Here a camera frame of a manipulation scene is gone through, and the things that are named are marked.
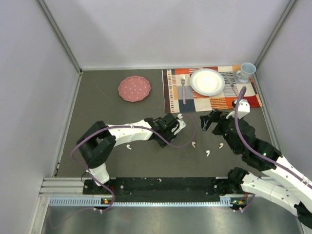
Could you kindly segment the white earbud charging case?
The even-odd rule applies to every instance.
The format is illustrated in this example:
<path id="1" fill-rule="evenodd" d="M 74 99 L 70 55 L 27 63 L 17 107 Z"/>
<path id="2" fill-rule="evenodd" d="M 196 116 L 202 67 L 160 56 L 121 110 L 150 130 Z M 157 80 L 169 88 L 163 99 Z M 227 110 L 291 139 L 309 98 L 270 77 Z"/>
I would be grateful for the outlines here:
<path id="1" fill-rule="evenodd" d="M 184 129 L 187 124 L 185 123 L 185 121 L 183 119 L 178 119 L 178 128 L 176 129 L 176 134 L 178 134 L 182 129 Z"/>

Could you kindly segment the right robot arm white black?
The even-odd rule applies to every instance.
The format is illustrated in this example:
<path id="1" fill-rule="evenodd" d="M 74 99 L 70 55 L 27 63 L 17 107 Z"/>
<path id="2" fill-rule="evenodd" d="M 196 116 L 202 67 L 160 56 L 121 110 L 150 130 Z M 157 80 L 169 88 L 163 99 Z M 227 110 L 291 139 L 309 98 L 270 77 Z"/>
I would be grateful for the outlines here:
<path id="1" fill-rule="evenodd" d="M 234 168 L 228 173 L 229 190 L 233 193 L 252 193 L 269 200 L 311 228 L 312 181 L 293 167 L 278 149 L 258 139 L 255 128 L 248 122 L 227 115 L 227 112 L 213 110 L 206 116 L 200 116 L 202 130 L 206 131 L 212 123 L 216 123 L 213 134 L 223 136 L 235 155 L 241 155 L 248 166 L 280 183 L 276 186 L 250 172 Z"/>

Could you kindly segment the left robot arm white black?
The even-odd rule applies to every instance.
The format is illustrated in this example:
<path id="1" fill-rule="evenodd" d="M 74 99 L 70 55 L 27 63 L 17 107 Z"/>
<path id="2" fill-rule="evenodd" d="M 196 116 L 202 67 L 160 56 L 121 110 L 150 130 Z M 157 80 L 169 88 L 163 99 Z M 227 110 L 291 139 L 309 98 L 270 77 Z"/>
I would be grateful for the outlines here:
<path id="1" fill-rule="evenodd" d="M 77 146 L 87 165 L 87 172 L 95 178 L 94 188 L 103 194 L 111 186 L 106 161 L 114 147 L 133 141 L 154 140 L 163 148 L 185 127 L 182 115 L 175 117 L 172 114 L 124 125 L 106 125 L 97 121 L 77 141 Z"/>

